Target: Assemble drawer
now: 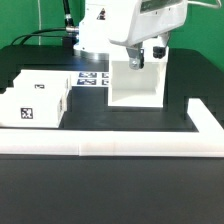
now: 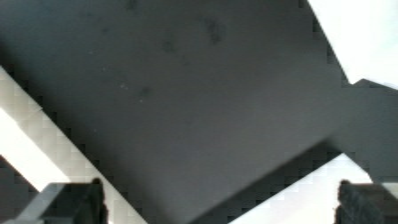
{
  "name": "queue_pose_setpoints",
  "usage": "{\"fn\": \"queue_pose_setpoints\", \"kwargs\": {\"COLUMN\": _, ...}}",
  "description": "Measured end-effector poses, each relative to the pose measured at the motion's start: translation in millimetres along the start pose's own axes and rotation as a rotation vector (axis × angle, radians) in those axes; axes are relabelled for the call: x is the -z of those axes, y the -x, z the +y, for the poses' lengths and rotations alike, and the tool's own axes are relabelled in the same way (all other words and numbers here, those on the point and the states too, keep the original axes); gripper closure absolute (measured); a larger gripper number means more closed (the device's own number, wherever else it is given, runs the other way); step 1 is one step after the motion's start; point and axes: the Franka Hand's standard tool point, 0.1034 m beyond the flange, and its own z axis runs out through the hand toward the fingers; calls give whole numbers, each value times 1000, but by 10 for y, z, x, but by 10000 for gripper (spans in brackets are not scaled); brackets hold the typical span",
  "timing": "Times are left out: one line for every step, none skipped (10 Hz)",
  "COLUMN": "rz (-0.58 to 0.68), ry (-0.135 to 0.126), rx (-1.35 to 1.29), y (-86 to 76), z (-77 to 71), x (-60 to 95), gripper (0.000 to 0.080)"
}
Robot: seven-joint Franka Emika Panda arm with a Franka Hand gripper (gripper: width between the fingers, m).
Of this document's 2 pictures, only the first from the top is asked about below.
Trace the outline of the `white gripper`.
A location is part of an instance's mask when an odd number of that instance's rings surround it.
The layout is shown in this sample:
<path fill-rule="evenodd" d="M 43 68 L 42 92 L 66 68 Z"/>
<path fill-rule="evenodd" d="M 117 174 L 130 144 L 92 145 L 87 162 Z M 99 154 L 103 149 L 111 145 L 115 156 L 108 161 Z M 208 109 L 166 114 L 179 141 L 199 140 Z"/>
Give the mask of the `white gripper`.
<path fill-rule="evenodd" d="M 170 34 L 182 26 L 187 15 L 187 0 L 109 0 L 107 8 L 108 39 L 127 47 L 129 67 L 144 67 L 144 49 L 135 45 L 157 36 L 153 57 L 162 59 Z"/>

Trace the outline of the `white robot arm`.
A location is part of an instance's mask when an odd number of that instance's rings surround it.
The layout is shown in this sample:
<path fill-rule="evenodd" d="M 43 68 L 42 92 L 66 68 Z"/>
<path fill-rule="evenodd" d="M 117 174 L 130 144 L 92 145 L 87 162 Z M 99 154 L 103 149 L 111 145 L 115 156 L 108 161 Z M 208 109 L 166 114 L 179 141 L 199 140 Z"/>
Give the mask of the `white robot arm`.
<path fill-rule="evenodd" d="M 166 55 L 170 31 L 182 26 L 187 0 L 85 0 L 85 15 L 79 23 L 79 42 L 74 53 L 102 60 L 109 44 L 124 46 L 132 69 L 144 67 L 143 42 L 152 46 L 156 59 Z"/>

